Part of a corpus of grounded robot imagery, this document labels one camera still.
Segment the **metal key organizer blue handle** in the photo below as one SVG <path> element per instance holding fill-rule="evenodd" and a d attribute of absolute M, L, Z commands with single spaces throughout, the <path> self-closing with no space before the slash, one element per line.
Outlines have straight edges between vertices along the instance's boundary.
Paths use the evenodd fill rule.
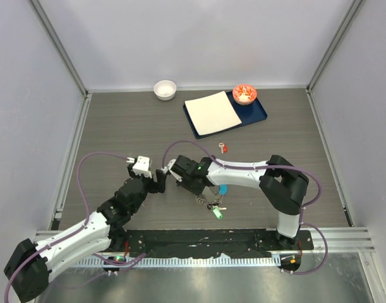
<path fill-rule="evenodd" d="M 195 201 L 202 206 L 218 206 L 222 203 L 226 193 L 226 185 L 215 186 L 214 188 L 206 187 L 201 194 L 195 196 Z"/>

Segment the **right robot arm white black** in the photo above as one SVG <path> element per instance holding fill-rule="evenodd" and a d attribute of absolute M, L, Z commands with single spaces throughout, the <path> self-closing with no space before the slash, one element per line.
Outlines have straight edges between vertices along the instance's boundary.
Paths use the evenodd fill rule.
<path fill-rule="evenodd" d="M 286 169 L 291 166 L 285 158 L 273 155 L 270 160 L 253 163 L 228 162 L 203 157 L 200 162 L 185 156 L 171 160 L 167 168 L 176 184 L 207 202 L 219 217 L 217 198 L 212 187 L 243 186 L 262 190 L 278 212 L 276 242 L 291 249 L 299 241 L 301 206 L 309 179 L 303 173 Z"/>

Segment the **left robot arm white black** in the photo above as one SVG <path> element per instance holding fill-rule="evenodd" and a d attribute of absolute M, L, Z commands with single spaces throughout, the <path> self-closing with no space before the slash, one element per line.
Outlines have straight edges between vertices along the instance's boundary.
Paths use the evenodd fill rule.
<path fill-rule="evenodd" d="M 117 252 L 124 247 L 123 227 L 138 211 L 148 194 L 163 193 L 169 169 L 151 172 L 139 164 L 128 166 L 130 178 L 86 218 L 45 240 L 19 242 L 4 268 L 8 285 L 4 301 L 14 290 L 20 302 L 30 302 L 77 261 L 106 249 Z"/>

